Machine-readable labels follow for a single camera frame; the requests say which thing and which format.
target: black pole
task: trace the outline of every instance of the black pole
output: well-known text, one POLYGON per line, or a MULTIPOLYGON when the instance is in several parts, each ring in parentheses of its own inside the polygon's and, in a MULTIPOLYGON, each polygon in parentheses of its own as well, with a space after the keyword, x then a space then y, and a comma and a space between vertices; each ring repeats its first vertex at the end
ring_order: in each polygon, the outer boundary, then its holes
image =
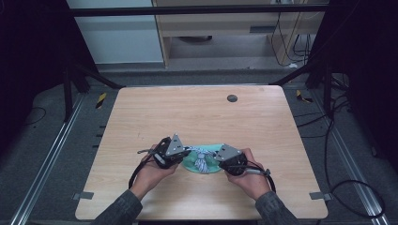
POLYGON ((65 99, 65 118, 64 122, 67 122, 72 114, 72 91, 69 78, 68 68, 64 70, 64 99, 65 99))
POLYGON ((72 8, 70 10, 50 10, 47 14, 73 17, 98 16, 137 16, 175 14, 214 14, 214 13, 255 13, 255 12, 317 12, 341 10, 346 5, 292 4, 292 5, 232 5, 232 6, 192 6, 192 7, 115 7, 115 8, 72 8))
POLYGON ((78 65, 78 64, 77 64, 77 65, 75 65, 75 67, 76 67, 76 69, 78 69, 78 70, 80 70, 82 73, 84 73, 85 75, 88 75, 88 76, 90 76, 90 77, 96 79, 97 81, 99 81, 99 82, 101 82, 101 83, 104 83, 104 84, 110 86, 111 88, 120 89, 120 88, 126 87, 125 85, 120 85, 120 84, 117 84, 117 83, 115 83, 115 82, 111 82, 111 81, 109 81, 108 79, 106 79, 106 78, 102 77, 101 75, 99 75, 98 73, 93 72, 93 71, 91 71, 90 69, 88 69, 88 68, 86 68, 86 67, 84 67, 84 66, 82 66, 82 65, 78 65))
POLYGON ((299 75, 301 75, 303 73, 310 72, 313 68, 318 66, 318 63, 319 63, 319 60, 310 61, 308 64, 298 68, 297 70, 293 71, 289 75, 281 78, 280 80, 278 80, 276 82, 270 82, 268 85, 279 85, 279 86, 282 86, 285 83, 288 83, 291 80, 297 78, 299 75))
POLYGON ((324 109, 327 115, 331 115, 330 101, 331 101, 331 67, 328 62, 325 62, 325 80, 324 80, 324 109))

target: hand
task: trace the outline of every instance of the hand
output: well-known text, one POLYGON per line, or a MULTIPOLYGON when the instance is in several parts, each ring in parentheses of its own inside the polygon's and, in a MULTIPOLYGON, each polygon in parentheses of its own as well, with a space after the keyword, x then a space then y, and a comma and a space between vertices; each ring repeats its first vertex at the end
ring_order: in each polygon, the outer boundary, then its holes
MULTIPOLYGON (((151 157, 151 155, 146 155, 141 161, 151 157)), ((159 168, 154 160, 150 159, 143 169, 138 172, 130 191, 141 201, 149 190, 153 189, 164 177, 173 174, 177 167, 178 164, 164 170, 159 168)))
MULTIPOLYGON (((256 165, 264 169, 261 163, 258 163, 254 160, 250 148, 242 149, 242 152, 245 154, 246 158, 249 161, 254 162, 256 165)), ((251 197, 256 201, 260 196, 271 191, 271 188, 269 186, 266 177, 262 174, 251 174, 247 172, 244 172, 240 176, 233 176, 228 172, 225 172, 225 174, 229 182, 242 188, 249 197, 251 197)))

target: white wall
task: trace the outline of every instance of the white wall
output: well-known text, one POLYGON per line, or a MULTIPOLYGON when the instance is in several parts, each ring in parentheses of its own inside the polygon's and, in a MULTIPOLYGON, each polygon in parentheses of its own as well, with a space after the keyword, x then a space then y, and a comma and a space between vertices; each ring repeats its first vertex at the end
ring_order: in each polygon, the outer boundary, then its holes
MULTIPOLYGON (((152 7, 150 0, 68 0, 70 8, 152 7)), ((154 16, 76 18, 96 64, 162 63, 154 16)))

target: round hole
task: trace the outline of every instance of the round hole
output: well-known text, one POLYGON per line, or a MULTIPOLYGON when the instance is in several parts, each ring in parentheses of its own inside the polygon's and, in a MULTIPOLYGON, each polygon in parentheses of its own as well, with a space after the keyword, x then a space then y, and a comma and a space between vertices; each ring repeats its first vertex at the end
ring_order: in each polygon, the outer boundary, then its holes
POLYGON ((226 99, 229 102, 236 102, 237 101, 237 96, 236 95, 229 95, 226 99))

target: metal bracket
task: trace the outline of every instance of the metal bracket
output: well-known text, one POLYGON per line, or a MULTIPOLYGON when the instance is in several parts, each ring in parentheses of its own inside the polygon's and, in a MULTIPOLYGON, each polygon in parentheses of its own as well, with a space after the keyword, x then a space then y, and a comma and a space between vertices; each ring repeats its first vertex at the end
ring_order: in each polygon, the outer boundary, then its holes
POLYGON ((310 193, 310 197, 312 200, 323 199, 325 202, 333 199, 333 196, 330 193, 324 194, 322 192, 312 192, 310 193))
POLYGON ((214 159, 218 161, 226 161, 229 158, 234 158, 235 156, 239 156, 242 152, 235 147, 232 147, 228 144, 224 144, 221 149, 217 152, 214 159))
POLYGON ((169 147, 167 148, 166 156, 169 157, 184 151, 184 145, 182 145, 181 140, 178 138, 178 134, 175 134, 169 144, 169 147))
POLYGON ((73 200, 80 200, 80 199, 92 200, 93 196, 94 196, 93 192, 84 192, 84 191, 82 191, 82 193, 74 193, 72 195, 72 199, 73 200))

